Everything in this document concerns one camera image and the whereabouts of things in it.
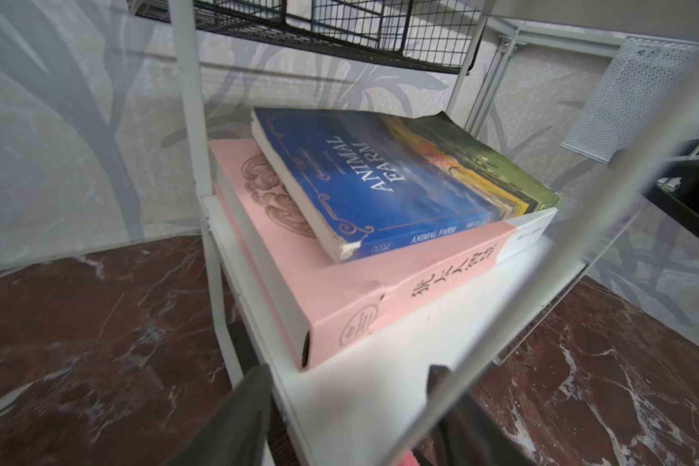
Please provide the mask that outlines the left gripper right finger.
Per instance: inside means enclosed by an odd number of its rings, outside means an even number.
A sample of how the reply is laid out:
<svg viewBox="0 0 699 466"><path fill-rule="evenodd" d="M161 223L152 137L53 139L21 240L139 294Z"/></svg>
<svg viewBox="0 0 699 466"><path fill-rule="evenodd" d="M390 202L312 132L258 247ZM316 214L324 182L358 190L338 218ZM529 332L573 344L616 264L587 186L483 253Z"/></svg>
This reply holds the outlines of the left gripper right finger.
<svg viewBox="0 0 699 466"><path fill-rule="evenodd" d="M470 393L431 430L439 465L535 465Z"/></svg>

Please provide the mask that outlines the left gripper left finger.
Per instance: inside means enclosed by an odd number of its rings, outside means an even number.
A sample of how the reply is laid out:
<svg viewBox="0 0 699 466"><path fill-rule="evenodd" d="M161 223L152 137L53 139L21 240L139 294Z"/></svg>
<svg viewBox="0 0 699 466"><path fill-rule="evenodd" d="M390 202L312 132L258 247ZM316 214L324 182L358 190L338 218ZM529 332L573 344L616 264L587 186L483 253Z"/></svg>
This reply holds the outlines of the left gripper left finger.
<svg viewBox="0 0 699 466"><path fill-rule="evenodd" d="M260 365L240 380L215 413L172 456L170 465L260 465L266 450L274 382Z"/></svg>

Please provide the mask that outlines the pink fluffy cloth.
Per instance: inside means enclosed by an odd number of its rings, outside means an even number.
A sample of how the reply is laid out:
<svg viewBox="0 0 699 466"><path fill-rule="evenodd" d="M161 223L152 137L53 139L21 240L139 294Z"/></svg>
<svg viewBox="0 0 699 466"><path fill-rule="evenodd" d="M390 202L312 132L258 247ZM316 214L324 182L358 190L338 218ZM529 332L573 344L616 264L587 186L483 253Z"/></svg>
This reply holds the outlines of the pink fluffy cloth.
<svg viewBox="0 0 699 466"><path fill-rule="evenodd" d="M407 450L398 461L397 466L419 466L419 462L414 453L411 450Z"/></svg>

